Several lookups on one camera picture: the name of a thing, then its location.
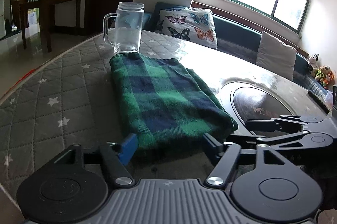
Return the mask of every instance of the mug handle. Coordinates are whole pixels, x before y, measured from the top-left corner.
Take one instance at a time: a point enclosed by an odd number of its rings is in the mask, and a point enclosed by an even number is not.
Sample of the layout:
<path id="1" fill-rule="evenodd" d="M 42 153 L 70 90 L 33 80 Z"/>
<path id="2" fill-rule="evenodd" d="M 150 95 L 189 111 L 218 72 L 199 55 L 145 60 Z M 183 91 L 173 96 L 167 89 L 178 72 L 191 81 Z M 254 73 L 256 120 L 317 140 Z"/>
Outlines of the mug handle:
<path id="1" fill-rule="evenodd" d="M 112 47 L 115 47 L 116 43 L 112 43 L 109 40 L 109 37 L 107 36 L 107 31 L 108 31 L 108 28 L 109 28 L 108 19 L 111 18 L 111 17 L 118 17 L 118 14 L 117 13 L 110 13 L 110 14 L 107 14 L 104 17 L 104 19 L 103 19 L 103 37 L 104 37 L 104 41 L 106 42 L 106 44 L 108 44 Z"/>

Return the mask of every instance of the gray ribbed panel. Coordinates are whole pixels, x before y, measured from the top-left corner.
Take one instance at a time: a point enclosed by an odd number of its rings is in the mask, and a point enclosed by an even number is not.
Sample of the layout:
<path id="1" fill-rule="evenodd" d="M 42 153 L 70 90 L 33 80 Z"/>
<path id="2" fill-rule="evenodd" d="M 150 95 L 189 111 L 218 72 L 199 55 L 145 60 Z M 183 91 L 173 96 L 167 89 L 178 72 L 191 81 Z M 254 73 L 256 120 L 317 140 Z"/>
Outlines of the gray ribbed panel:
<path id="1" fill-rule="evenodd" d="M 79 224 L 254 224 L 237 212 L 221 190 L 196 179 L 142 179 L 132 189 L 116 190 L 107 205 Z"/>

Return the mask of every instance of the plaid cloth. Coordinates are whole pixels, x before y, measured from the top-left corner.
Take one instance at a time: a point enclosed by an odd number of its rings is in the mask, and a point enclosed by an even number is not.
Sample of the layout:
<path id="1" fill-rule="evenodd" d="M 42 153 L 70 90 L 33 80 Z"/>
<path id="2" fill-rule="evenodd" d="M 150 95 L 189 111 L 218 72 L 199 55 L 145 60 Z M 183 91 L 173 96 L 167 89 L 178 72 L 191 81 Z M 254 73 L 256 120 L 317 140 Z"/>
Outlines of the plaid cloth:
<path id="1" fill-rule="evenodd" d="M 198 140 L 205 133 L 224 139 L 238 129 L 206 83 L 178 60 L 126 53 L 110 65 L 123 135 L 136 133 L 140 149 Z"/>

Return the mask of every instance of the blue sofa backrest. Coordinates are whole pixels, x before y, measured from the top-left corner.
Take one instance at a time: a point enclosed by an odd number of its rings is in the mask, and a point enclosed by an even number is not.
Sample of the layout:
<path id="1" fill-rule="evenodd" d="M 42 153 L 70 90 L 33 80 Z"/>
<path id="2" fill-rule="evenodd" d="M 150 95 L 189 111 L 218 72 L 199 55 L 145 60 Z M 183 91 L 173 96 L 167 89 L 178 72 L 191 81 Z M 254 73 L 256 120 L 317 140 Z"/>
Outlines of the blue sofa backrest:
<path id="1" fill-rule="evenodd" d="M 149 22 L 145 25 L 144 29 L 153 32 L 159 20 L 160 10 L 169 8 L 187 8 L 187 7 L 165 2 L 157 2 L 153 11 L 153 15 L 151 16 Z M 261 40 L 260 32 L 220 16 L 213 15 L 213 20 L 217 38 L 238 44 L 240 46 L 246 47 L 250 50 L 257 52 Z M 307 74 L 306 65 L 307 59 L 301 56 L 300 54 L 296 54 L 294 71 L 302 75 L 306 75 Z"/>

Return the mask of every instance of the metal screw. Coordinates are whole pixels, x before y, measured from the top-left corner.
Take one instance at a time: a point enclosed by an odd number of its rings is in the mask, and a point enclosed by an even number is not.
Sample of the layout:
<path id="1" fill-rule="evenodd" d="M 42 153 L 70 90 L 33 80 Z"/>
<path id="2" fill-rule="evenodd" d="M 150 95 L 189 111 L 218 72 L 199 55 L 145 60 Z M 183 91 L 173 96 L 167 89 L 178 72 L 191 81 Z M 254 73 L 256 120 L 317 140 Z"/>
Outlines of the metal screw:
<path id="1" fill-rule="evenodd" d="M 122 176 L 122 177 L 117 178 L 115 180 L 115 182 L 118 185 L 126 186 L 126 185 L 130 185 L 132 183 L 132 179 L 129 178 L 129 177 Z"/>
<path id="2" fill-rule="evenodd" d="M 207 179 L 207 183 L 210 184 L 210 185 L 217 186 L 217 185 L 221 185 L 223 183 L 223 179 L 219 178 L 217 176 L 212 176 L 212 177 Z"/>

